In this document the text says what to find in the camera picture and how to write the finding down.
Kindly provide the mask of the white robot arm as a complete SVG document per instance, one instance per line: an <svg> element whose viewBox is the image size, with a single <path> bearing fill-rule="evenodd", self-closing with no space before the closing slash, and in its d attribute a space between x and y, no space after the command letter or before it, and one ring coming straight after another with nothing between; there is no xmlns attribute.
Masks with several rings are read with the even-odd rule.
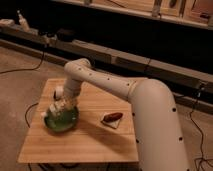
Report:
<svg viewBox="0 0 213 171"><path fill-rule="evenodd" d="M131 104L140 171L190 171L176 103L171 90L156 79L101 73L85 59L65 64L64 95L74 98L88 82Z"/></svg>

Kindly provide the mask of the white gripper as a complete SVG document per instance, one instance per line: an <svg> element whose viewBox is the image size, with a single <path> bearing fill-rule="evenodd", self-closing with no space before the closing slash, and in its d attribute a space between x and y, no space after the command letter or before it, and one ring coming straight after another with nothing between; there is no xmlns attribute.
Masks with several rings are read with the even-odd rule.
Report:
<svg viewBox="0 0 213 171"><path fill-rule="evenodd" d="M63 100L67 104L76 104L79 94L80 94L79 89L69 89L65 87L63 91Z"/></svg>

